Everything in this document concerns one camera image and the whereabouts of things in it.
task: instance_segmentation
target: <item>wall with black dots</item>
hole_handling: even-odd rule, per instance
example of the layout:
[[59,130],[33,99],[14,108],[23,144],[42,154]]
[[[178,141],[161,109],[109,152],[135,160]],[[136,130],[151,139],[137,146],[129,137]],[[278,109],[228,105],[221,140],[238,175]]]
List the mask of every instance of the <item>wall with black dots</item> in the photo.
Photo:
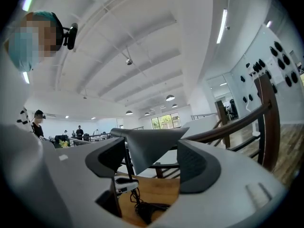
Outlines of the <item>wall with black dots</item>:
[[[250,63],[250,67],[254,66],[252,71],[255,76],[249,75],[247,63]],[[230,90],[232,95],[238,96],[235,101],[238,100],[237,107],[241,108],[238,109],[241,117],[242,113],[248,114],[246,111],[248,102],[248,109],[251,111],[261,105],[253,80],[257,75],[267,73],[271,76],[270,81],[274,85],[274,90],[277,91],[275,96],[280,122],[283,124],[304,123],[304,87],[298,70],[289,53],[285,51],[284,44],[265,25],[261,26],[252,44],[230,73],[235,84],[232,88],[237,89],[238,92]],[[253,98],[252,101],[249,100],[249,94]],[[246,98],[247,103],[240,100],[241,96]]]

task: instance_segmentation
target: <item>white ceiling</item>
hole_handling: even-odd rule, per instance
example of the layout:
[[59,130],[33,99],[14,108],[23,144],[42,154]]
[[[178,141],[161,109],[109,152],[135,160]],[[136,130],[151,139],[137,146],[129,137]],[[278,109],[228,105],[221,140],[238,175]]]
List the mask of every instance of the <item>white ceiling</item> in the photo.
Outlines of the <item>white ceiling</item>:
[[265,19],[267,2],[231,0],[231,29],[217,45],[228,0],[33,0],[31,10],[52,11],[63,26],[76,22],[79,30],[74,50],[62,47],[30,72],[37,93],[28,106],[40,103],[60,115],[90,109],[94,115],[123,116],[129,109],[166,105],[168,94],[185,106],[206,71],[210,77],[237,63]]

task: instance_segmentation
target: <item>wooden floor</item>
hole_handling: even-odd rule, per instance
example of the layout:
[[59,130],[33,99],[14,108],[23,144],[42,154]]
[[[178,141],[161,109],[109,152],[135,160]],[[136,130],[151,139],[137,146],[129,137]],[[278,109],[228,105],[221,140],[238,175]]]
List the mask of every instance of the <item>wooden floor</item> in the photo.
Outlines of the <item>wooden floor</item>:
[[[230,135],[231,147],[235,147],[252,136],[252,125]],[[239,152],[250,155],[258,149],[255,141]],[[281,126],[281,141],[278,161],[273,174],[288,188],[304,160],[304,124],[286,124]],[[173,204],[178,197],[180,179],[154,179],[136,177],[139,180],[141,199],[149,203]],[[123,219],[128,223],[146,227],[147,225],[136,214],[134,203],[130,202],[130,194],[119,198]],[[152,221],[162,212],[155,212]]]
[[[235,147],[252,136],[252,126],[230,135],[231,147]],[[258,149],[258,140],[239,152],[250,155]],[[273,174],[286,187],[292,183],[304,160],[304,124],[281,125],[281,140],[278,160]]]

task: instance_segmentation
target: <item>desk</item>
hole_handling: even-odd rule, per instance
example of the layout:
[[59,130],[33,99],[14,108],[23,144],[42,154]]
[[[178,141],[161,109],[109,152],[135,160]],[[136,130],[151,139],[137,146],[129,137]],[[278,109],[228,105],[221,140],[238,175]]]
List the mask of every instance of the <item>desk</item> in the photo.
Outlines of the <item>desk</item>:
[[[139,181],[138,188],[141,199],[147,203],[173,204],[178,197],[180,179],[157,179],[138,176],[134,176],[134,178]],[[124,193],[118,200],[123,220],[140,227],[146,227],[147,224],[136,214],[135,203],[130,202],[130,195],[131,192]],[[152,221],[155,221],[162,213],[162,211],[154,212]]]

